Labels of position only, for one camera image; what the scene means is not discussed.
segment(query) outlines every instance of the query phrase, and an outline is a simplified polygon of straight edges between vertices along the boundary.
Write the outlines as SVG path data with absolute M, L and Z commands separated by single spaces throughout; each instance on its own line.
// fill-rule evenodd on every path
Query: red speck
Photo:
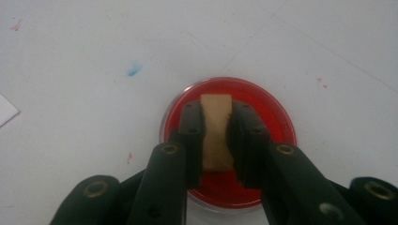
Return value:
M 129 159 L 127 161 L 128 164 L 130 164 L 132 162 L 132 153 L 129 153 Z
M 20 19 L 17 24 L 15 24 L 13 27 L 11 27 L 9 29 L 14 30 L 14 31 L 18 31 L 20 29 L 20 27 L 21 27 L 22 21 L 23 21 L 23 19 Z

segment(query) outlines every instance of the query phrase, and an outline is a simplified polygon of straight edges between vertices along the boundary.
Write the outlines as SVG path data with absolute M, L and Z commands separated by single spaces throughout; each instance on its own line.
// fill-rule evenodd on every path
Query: blue stain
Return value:
M 142 69 L 143 69 L 143 66 L 144 65 L 142 65 L 142 64 L 140 64 L 140 63 L 134 63 L 133 65 L 132 65 L 132 69 L 129 71 L 129 77 L 132 77 L 132 76 L 134 76 L 135 74 L 137 74 L 137 73 L 139 73 Z

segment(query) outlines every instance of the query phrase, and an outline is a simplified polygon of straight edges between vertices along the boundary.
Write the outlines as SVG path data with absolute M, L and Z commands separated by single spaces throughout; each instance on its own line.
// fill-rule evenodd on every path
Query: white table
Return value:
M 0 127 L 0 224 L 48 224 L 83 179 L 141 171 L 174 96 L 216 76 L 276 97 L 328 179 L 398 186 L 397 24 L 392 0 L 3 0 L 0 93 L 21 112 Z M 242 223 L 267 221 L 189 207 L 187 224 Z

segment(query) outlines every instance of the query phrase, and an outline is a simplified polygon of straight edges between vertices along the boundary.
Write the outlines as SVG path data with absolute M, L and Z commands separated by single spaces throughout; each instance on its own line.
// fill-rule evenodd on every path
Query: red circular lid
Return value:
M 292 122 L 282 105 L 261 87 L 236 78 L 213 78 L 187 88 L 169 108 L 161 133 L 167 140 L 169 131 L 179 127 L 182 106 L 199 100 L 203 94 L 228 94 L 233 100 L 244 101 L 254 107 L 267 125 L 274 142 L 296 145 Z M 242 209 L 260 203 L 260 190 L 245 189 L 237 182 L 235 171 L 203 172 L 202 185 L 190 193 L 205 203 L 222 208 Z

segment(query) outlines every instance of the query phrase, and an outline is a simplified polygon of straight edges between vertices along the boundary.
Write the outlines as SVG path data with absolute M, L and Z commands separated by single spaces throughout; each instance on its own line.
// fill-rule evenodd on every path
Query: wooden block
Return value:
M 203 143 L 205 171 L 233 170 L 234 159 L 226 144 L 226 127 L 232 113 L 230 95 L 202 95 L 201 104 L 206 119 L 206 136 Z

